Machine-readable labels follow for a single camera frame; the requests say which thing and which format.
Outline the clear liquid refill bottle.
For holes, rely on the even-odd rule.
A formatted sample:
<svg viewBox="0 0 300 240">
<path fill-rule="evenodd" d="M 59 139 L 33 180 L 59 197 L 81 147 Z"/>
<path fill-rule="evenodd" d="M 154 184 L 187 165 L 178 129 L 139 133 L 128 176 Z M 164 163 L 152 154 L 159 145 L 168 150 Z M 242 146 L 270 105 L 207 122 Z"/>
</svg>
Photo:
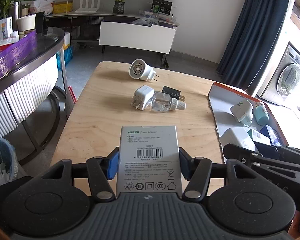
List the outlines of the clear liquid refill bottle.
<svg viewBox="0 0 300 240">
<path fill-rule="evenodd" d="M 169 94 L 155 91 L 150 107 L 155 112 L 183 111 L 186 109 L 186 103 L 172 98 Z"/>
</svg>

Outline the black small charger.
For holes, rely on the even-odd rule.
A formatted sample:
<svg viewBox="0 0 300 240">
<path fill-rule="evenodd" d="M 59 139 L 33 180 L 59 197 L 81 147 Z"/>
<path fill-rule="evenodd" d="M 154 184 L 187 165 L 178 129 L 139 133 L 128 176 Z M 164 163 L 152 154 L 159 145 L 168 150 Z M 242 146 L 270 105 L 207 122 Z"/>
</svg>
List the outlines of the black small charger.
<svg viewBox="0 0 300 240">
<path fill-rule="evenodd" d="M 185 96 L 181 95 L 180 90 L 164 86 L 161 92 L 170 95 L 171 98 L 175 98 L 179 101 L 185 101 Z"/>
</svg>

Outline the teal cardboard box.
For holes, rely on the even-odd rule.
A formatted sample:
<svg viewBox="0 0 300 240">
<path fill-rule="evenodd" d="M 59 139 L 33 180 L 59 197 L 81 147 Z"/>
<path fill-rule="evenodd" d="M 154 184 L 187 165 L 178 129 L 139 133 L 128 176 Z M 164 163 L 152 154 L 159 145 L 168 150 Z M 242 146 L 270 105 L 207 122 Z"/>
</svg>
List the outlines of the teal cardboard box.
<svg viewBox="0 0 300 240">
<path fill-rule="evenodd" d="M 249 137 L 252 139 L 253 142 L 259 142 L 262 144 L 268 143 L 268 138 L 263 135 L 262 133 L 258 132 L 257 130 L 250 128 L 248 131 Z"/>
</svg>

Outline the white round cup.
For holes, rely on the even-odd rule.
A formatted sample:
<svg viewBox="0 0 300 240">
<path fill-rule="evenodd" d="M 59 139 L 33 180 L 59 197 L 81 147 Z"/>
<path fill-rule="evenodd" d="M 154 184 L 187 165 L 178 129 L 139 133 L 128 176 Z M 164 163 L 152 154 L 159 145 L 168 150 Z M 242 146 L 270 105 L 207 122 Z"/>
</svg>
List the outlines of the white round cup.
<svg viewBox="0 0 300 240">
<path fill-rule="evenodd" d="M 28 31 L 35 29 L 36 14 L 26 15 L 17 19 L 19 31 Z"/>
</svg>

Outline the white green-logo plug device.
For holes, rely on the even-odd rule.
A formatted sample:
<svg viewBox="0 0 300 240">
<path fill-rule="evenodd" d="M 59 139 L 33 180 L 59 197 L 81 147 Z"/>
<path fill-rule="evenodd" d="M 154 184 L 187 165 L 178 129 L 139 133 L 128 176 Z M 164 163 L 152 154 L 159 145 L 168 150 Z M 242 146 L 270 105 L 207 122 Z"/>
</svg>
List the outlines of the white green-logo plug device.
<svg viewBox="0 0 300 240">
<path fill-rule="evenodd" d="M 134 60 L 129 67 L 129 76 L 134 80 L 157 81 L 157 72 L 142 59 Z"/>
</svg>

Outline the black green display box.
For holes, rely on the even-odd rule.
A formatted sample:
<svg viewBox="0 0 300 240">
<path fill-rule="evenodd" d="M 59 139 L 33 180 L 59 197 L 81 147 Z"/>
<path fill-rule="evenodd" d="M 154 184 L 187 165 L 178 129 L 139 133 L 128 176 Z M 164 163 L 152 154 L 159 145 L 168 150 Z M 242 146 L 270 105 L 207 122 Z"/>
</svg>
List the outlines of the black green display box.
<svg viewBox="0 0 300 240">
<path fill-rule="evenodd" d="M 151 12 L 154 13 L 163 13 L 165 15 L 170 15 L 172 9 L 172 2 L 165 0 L 153 0 L 151 6 Z"/>
</svg>

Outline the dark blue curtain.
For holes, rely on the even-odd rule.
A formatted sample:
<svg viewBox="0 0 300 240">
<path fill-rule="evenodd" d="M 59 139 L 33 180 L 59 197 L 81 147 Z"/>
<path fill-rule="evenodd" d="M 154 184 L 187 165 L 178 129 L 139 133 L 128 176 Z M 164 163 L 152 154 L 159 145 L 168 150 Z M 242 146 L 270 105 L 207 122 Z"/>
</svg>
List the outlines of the dark blue curtain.
<svg viewBox="0 0 300 240">
<path fill-rule="evenodd" d="M 275 48 L 289 0 L 245 0 L 217 72 L 224 83 L 253 94 Z"/>
</svg>

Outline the red-edged white board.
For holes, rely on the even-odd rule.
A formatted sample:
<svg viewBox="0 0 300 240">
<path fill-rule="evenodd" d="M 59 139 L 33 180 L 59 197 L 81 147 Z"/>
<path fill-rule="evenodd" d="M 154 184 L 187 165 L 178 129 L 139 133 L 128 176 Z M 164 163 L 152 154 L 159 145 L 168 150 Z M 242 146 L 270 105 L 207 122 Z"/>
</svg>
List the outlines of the red-edged white board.
<svg viewBox="0 0 300 240">
<path fill-rule="evenodd" d="M 76 96 L 74 94 L 74 91 L 73 91 L 73 89 L 72 89 L 71 86 L 68 86 L 68 91 L 69 91 L 71 99 L 72 99 L 72 101 L 73 101 L 73 103 L 75 105 L 77 103 L 77 98 L 76 98 Z"/>
</svg>

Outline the blue trash bin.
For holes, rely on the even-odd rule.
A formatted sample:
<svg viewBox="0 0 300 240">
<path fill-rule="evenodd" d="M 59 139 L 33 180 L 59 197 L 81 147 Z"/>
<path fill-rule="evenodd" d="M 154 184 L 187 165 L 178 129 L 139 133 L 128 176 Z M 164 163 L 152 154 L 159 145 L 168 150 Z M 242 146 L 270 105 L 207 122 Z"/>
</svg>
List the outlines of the blue trash bin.
<svg viewBox="0 0 300 240">
<path fill-rule="evenodd" d="M 0 138 L 0 186 L 16 180 L 18 161 L 14 147 L 8 140 Z"/>
</svg>

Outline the washing machine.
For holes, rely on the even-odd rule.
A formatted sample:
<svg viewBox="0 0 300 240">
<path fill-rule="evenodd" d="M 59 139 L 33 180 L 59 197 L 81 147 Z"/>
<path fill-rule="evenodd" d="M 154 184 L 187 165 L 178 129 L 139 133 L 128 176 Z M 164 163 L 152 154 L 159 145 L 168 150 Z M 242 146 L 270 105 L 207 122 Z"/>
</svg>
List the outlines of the washing machine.
<svg viewBox="0 0 300 240">
<path fill-rule="evenodd" d="M 273 72 L 268 74 L 257 96 L 278 106 L 287 105 L 292 95 L 300 88 L 300 53 L 289 43 Z"/>
</svg>

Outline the small white plug adapter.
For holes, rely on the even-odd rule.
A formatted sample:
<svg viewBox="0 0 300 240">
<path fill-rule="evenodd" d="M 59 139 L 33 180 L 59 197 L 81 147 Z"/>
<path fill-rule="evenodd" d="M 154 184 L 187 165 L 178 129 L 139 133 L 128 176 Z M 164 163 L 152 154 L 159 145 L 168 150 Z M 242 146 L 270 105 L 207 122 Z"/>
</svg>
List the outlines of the small white plug adapter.
<svg viewBox="0 0 300 240">
<path fill-rule="evenodd" d="M 143 85 L 134 92 L 131 105 L 135 109 L 143 111 L 153 98 L 155 90 L 147 85 Z"/>
</svg>

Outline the toothpick jar teal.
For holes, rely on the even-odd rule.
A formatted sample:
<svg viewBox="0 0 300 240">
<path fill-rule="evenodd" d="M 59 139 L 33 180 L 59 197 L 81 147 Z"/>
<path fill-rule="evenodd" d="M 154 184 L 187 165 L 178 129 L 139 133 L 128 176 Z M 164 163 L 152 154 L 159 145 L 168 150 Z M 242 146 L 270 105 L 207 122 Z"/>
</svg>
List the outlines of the toothpick jar teal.
<svg viewBox="0 0 300 240">
<path fill-rule="evenodd" d="M 269 115 L 263 102 L 257 102 L 254 104 L 253 114 L 256 122 L 260 126 L 264 126 L 268 123 Z"/>
</svg>

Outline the blue plastic box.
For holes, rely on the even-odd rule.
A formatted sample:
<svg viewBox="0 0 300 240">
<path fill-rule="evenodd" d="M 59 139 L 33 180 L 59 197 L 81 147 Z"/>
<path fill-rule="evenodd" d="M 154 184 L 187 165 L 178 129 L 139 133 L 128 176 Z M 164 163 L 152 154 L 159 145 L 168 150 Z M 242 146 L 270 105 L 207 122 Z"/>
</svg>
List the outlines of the blue plastic box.
<svg viewBox="0 0 300 240">
<path fill-rule="evenodd" d="M 269 138 L 271 146 L 283 146 L 278 132 L 275 129 L 272 129 L 269 125 L 264 125 L 261 128 L 260 133 Z"/>
</svg>

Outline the white power adapter box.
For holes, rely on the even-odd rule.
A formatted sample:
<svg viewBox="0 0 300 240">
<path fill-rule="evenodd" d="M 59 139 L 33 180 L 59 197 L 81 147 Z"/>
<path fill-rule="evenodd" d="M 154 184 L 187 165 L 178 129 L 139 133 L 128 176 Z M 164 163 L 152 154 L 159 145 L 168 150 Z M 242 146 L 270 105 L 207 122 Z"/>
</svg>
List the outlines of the white power adapter box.
<svg viewBox="0 0 300 240">
<path fill-rule="evenodd" d="M 116 194 L 176 193 L 182 195 L 177 128 L 121 128 Z"/>
</svg>

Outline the white blue medicine box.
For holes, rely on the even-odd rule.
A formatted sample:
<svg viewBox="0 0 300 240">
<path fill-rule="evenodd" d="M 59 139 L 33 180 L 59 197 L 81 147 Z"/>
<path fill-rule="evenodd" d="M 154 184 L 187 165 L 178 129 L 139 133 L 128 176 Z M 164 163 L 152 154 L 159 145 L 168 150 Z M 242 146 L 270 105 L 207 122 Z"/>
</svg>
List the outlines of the white blue medicine box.
<svg viewBox="0 0 300 240">
<path fill-rule="evenodd" d="M 0 20 L 0 40 L 9 38 L 13 33 L 12 16 Z"/>
</svg>

